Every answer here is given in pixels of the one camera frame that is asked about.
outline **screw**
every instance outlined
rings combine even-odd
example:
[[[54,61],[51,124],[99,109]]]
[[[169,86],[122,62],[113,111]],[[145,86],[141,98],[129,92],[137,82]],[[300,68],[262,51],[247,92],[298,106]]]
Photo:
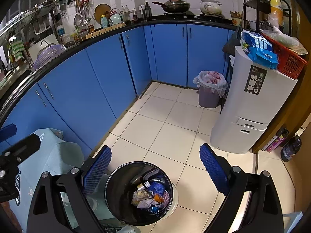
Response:
[[[262,171],[262,174],[265,175],[266,177],[270,176],[270,173],[268,171]]]
[[[5,176],[5,171],[4,170],[0,170],[0,178],[3,178]]]
[[[79,168],[77,168],[77,167],[74,167],[74,168],[72,168],[72,169],[70,170],[70,172],[71,172],[72,174],[76,174],[78,171],[79,171]]]
[[[234,172],[236,172],[236,173],[239,173],[239,172],[241,171],[241,168],[238,167],[238,166],[234,166],[234,167],[232,167],[232,170],[233,170]]]
[[[44,172],[43,174],[41,174],[43,178],[46,178],[48,175],[49,175],[49,172]]]

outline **kitchen counter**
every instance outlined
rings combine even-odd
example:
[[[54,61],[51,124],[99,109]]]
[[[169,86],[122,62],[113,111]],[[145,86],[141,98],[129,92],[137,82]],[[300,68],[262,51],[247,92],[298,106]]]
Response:
[[[80,52],[81,50],[87,48],[88,46],[97,43],[105,38],[108,38],[110,36],[120,34],[122,32],[141,27],[141,26],[148,26],[148,25],[154,25],[154,24],[196,24],[196,25],[205,25],[205,26],[213,26],[223,29],[228,29],[234,31],[236,29],[236,26],[233,26],[232,24],[226,23],[229,20],[223,20],[224,22],[212,22],[207,21],[206,19],[191,19],[191,18],[163,18],[163,16],[156,17],[156,20],[147,21],[147,22],[140,22],[133,25],[128,25],[125,27],[117,28],[115,30],[106,32],[104,34],[101,34],[99,36],[93,37],[91,39],[85,40],[80,44],[77,44],[71,48],[68,48],[65,52],[63,52],[61,55],[56,57],[55,59],[51,60],[49,63],[35,71],[33,74],[29,75],[23,82],[16,87],[16,89],[13,91],[13,93],[9,96],[9,98],[6,100],[5,104],[3,105],[3,108],[0,111],[0,127],[4,124],[4,121],[6,120],[9,113],[12,111],[12,109],[15,107],[15,105],[18,103],[18,101],[23,97],[23,95],[35,84],[37,83],[41,78],[43,78],[47,73],[49,73],[52,69],[54,69],[56,66],[61,64],[63,61],[68,59],[69,57],[73,56],[74,54]]]

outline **blue gripper pad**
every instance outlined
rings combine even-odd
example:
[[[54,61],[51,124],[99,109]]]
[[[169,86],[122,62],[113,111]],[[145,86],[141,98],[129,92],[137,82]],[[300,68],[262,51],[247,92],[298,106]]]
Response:
[[[212,179],[218,192],[223,193],[225,196],[229,193],[229,180],[216,159],[217,155],[213,152],[208,144],[203,144],[200,147],[200,158],[205,166],[210,178]]]
[[[88,172],[83,178],[83,194],[87,196],[92,194],[98,185],[100,179],[102,178],[105,170],[107,169],[111,161],[111,149],[108,146],[104,146],[104,150],[100,155],[96,156],[96,160],[90,167]]]

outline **pan lid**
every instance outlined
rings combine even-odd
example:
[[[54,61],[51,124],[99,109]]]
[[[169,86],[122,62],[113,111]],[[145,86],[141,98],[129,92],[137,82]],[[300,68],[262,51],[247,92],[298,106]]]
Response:
[[[170,6],[170,5],[189,5],[190,3],[187,3],[183,0],[168,0],[167,2],[164,3],[166,6]]]

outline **storage rack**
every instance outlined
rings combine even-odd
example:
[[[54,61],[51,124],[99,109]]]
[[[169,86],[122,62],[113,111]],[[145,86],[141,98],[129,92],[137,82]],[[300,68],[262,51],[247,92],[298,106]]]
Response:
[[[291,35],[291,10],[289,4],[285,0],[280,0],[286,3],[288,9],[283,9],[283,16],[289,17],[289,30],[288,35]],[[256,32],[259,32],[259,11],[269,14],[271,13],[270,1],[267,0],[244,0],[244,18],[246,19],[246,7],[250,7],[256,10]]]

